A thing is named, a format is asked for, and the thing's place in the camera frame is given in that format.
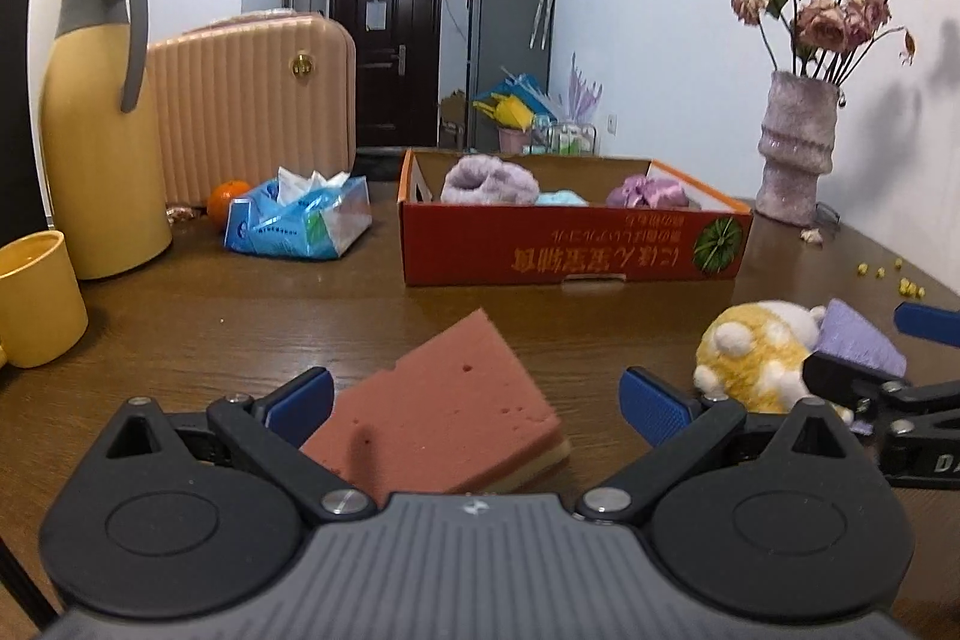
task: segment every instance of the gray refrigerator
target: gray refrigerator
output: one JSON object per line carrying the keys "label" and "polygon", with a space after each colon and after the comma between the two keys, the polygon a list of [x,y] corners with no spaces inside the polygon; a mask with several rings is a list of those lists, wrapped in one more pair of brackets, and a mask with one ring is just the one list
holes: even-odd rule
{"label": "gray refrigerator", "polygon": [[547,22],[546,48],[541,49],[542,25],[534,49],[530,35],[539,0],[469,0],[467,50],[467,148],[479,152],[500,149],[496,124],[470,106],[473,98],[491,90],[512,74],[527,73],[549,90],[553,16]]}

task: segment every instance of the pink ceramic vase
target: pink ceramic vase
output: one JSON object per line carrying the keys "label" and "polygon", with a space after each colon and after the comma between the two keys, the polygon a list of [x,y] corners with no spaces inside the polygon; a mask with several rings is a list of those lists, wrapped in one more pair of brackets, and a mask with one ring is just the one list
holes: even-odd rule
{"label": "pink ceramic vase", "polygon": [[758,145],[767,162],[757,213],[795,226],[813,223],[817,180],[833,170],[839,95],[821,79],[774,72]]}

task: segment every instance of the wooden table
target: wooden table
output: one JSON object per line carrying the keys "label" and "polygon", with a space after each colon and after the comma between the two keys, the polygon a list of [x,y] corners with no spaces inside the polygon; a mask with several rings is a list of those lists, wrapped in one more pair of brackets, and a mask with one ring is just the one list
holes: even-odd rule
{"label": "wooden table", "polygon": [[[700,336],[733,303],[813,306],[839,297],[894,338],[914,381],[956,376],[960,354],[894,335],[893,256],[848,228],[817,249],[798,231],[757,218],[736,283],[408,290],[392,190],[373,186],[373,196],[376,223],[336,263],[237,256],[206,220],[176,226],[162,258],[83,286],[90,328],[67,356],[0,372],[0,533],[36,579],[44,511],[123,400],[145,394],[168,411],[201,410],[227,391],[262,395],[311,365],[349,386],[479,307],[563,418],[573,454],[534,487],[566,501],[645,450],[617,411],[622,369],[645,365],[691,389]],[[860,262],[885,265],[887,278],[857,277]],[[960,309],[928,276],[909,265],[904,274],[926,287],[929,304]],[[960,636],[960,493],[898,493],[917,545],[896,617],[920,637]],[[51,593],[45,579],[43,587]],[[0,595],[0,638],[30,636]]]}

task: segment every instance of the red cardboard box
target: red cardboard box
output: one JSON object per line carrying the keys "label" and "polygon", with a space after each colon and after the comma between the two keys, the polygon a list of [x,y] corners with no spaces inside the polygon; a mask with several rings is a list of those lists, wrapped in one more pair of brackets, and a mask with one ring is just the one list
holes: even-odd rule
{"label": "red cardboard box", "polygon": [[[461,155],[407,151],[397,201],[408,286],[728,280],[740,269],[750,207],[664,163],[501,155],[533,172],[541,191],[575,191],[590,206],[441,204],[443,180]],[[610,191],[637,173],[674,177],[700,208],[607,207]]]}

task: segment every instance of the orange fruit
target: orange fruit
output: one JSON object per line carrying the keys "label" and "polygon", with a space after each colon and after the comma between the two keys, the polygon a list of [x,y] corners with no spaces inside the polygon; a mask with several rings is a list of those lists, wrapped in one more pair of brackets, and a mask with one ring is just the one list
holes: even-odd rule
{"label": "orange fruit", "polygon": [[230,214],[230,202],[252,191],[253,186],[243,180],[229,180],[213,189],[206,201],[206,214],[220,231],[227,229],[227,217]]}

